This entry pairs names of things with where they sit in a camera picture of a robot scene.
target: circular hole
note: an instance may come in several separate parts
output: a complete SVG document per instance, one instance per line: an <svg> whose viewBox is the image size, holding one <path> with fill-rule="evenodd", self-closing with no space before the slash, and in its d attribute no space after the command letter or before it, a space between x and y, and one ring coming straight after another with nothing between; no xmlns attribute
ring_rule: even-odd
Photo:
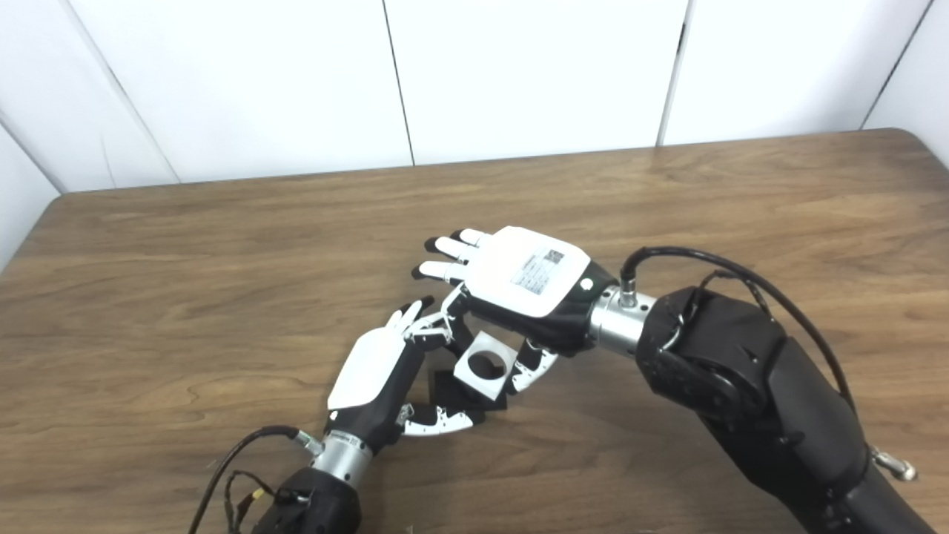
<svg viewBox="0 0 949 534"><path fill-rule="evenodd" d="M468 369L472 370L474 376L484 380L494 380L506 374L501 356L485 351L468 357Z"/></svg>

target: silver cylinder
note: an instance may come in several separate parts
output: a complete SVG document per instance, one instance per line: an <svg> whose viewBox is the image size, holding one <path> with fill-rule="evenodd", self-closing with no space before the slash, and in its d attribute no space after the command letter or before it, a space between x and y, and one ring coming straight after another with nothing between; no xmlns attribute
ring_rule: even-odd
<svg viewBox="0 0 949 534"><path fill-rule="evenodd" d="M323 445L323 452L313 458L310 466L342 480L354 489L359 486L372 460L369 446L358 437L338 430L327 434Z"/></svg>
<svg viewBox="0 0 949 534"><path fill-rule="evenodd" d="M586 333L599 347L624 356L632 356L642 336L646 316L652 311L656 299L642 293L636 295L636 306L624 306L623 291L619 286L610 286L600 295Z"/></svg>

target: qr code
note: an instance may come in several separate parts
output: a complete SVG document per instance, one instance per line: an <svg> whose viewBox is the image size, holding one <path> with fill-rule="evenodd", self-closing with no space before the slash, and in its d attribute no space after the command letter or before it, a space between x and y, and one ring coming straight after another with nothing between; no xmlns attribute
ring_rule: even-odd
<svg viewBox="0 0 949 534"><path fill-rule="evenodd" d="M564 253L551 250L547 252L547 255L544 256L544 259L550 263L557 264L560 263L560 260L564 258Z"/></svg>

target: white wall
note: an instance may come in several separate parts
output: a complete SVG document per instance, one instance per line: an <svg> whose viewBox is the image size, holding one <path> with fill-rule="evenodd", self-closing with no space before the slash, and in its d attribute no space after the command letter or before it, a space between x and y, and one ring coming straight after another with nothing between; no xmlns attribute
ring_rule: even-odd
<svg viewBox="0 0 949 534"><path fill-rule="evenodd" d="M72 0L183 181L409 165L381 0Z"/></svg>
<svg viewBox="0 0 949 534"><path fill-rule="evenodd" d="M927 1L694 0L664 143L859 129Z"/></svg>
<svg viewBox="0 0 949 534"><path fill-rule="evenodd" d="M949 166L949 1L936 0L886 85L867 128L896 126Z"/></svg>
<svg viewBox="0 0 949 534"><path fill-rule="evenodd" d="M387 0L415 161L652 146L685 0Z"/></svg>
<svg viewBox="0 0 949 534"><path fill-rule="evenodd" d="M7 130L0 128L0 271L58 196Z"/></svg>
<svg viewBox="0 0 949 534"><path fill-rule="evenodd" d="M69 191L175 183L68 4L0 0L0 113Z"/></svg>

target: cable connector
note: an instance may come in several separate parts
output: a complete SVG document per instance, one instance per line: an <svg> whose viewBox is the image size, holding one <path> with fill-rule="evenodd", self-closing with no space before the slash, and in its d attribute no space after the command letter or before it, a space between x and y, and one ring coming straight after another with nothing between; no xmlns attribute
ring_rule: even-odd
<svg viewBox="0 0 949 534"><path fill-rule="evenodd" d="M889 471L897 480L911 482L920 476L912 464L878 448L870 447L870 457L873 458L874 464Z"/></svg>
<svg viewBox="0 0 949 534"><path fill-rule="evenodd" d="M323 454L323 450L326 448L320 440L314 438L302 430L300 430L293 438L293 443L305 448L313 456L319 456L320 454Z"/></svg>

